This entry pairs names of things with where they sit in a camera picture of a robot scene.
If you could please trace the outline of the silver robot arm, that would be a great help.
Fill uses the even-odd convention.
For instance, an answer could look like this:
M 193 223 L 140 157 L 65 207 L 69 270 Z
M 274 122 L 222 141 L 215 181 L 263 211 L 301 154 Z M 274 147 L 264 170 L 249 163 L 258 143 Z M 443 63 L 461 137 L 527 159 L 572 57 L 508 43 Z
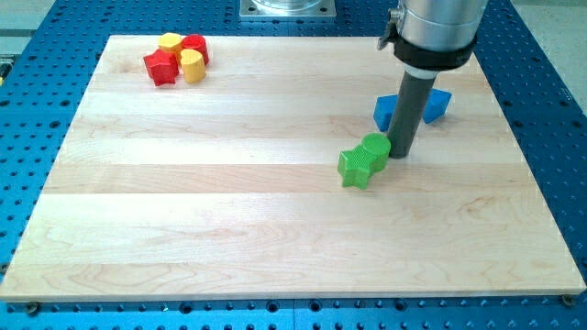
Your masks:
M 377 49 L 393 46 L 405 72 L 432 80 L 463 66 L 477 43 L 477 30 L 487 0 L 399 0 Z

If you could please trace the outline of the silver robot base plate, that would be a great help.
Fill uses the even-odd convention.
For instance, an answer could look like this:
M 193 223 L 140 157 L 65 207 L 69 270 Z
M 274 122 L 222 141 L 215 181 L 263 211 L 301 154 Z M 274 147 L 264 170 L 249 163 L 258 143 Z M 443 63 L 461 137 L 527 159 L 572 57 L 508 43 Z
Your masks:
M 335 0 L 240 0 L 241 18 L 335 17 Z

